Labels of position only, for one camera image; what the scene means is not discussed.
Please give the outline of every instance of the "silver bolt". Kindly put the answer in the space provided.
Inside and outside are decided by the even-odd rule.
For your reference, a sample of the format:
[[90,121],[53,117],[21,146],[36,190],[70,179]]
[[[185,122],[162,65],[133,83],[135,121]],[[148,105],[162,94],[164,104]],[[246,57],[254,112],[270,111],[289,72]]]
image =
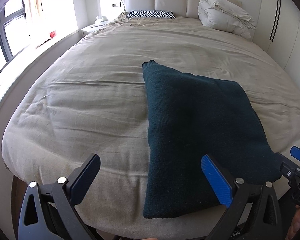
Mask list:
[[272,183],[269,182],[269,181],[267,181],[267,182],[266,182],[266,186],[267,186],[267,187],[272,187]]
[[35,187],[35,185],[37,185],[37,183],[35,181],[30,182],[29,187]]
[[238,184],[243,184],[244,183],[244,179],[243,178],[236,178],[235,182]]
[[57,180],[57,182],[59,183],[59,184],[62,184],[62,183],[65,183],[66,182],[66,178],[65,177],[60,177],[58,180]]

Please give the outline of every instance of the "white duvet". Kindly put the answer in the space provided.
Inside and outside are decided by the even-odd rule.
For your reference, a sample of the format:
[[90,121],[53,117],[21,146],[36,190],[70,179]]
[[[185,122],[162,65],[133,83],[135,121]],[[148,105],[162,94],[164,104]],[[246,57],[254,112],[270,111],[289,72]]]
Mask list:
[[199,19],[203,26],[250,39],[249,29],[255,29],[252,16],[227,0],[200,0]]
[[[38,78],[5,130],[3,159],[23,181],[46,184],[97,151],[100,172],[76,206],[85,223],[135,239],[205,236],[223,206],[173,219],[142,217],[150,150],[141,65],[151,59],[237,81],[272,150],[289,156],[293,145],[300,147],[300,92],[257,45],[198,19],[134,18],[87,35]],[[279,197],[289,189],[285,178],[274,186]]]

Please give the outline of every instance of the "beige curtain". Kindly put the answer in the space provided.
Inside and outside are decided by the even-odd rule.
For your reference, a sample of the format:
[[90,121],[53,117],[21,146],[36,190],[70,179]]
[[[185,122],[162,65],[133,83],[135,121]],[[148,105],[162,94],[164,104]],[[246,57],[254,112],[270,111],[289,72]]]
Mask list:
[[31,41],[35,45],[41,45],[50,39],[41,0],[24,0],[24,3]]

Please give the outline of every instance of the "human hand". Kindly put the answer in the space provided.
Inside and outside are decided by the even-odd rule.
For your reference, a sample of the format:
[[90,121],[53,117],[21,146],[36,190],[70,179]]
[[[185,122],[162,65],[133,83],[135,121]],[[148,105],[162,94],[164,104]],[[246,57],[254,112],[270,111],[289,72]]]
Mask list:
[[300,206],[296,205],[296,209],[296,213],[291,221],[291,226],[288,230],[285,240],[291,240],[300,229]]

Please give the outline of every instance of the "white nightstand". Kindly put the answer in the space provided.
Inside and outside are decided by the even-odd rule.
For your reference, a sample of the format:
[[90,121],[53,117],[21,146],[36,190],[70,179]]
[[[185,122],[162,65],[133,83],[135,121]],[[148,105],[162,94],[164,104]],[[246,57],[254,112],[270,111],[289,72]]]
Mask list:
[[104,22],[101,22],[99,24],[92,24],[92,25],[89,25],[87,27],[84,27],[83,29],[81,29],[82,31],[82,37],[86,36],[87,34],[89,33],[92,33],[98,29],[101,29],[103,27],[103,25],[106,25],[107,23],[109,23],[110,21],[104,21]]

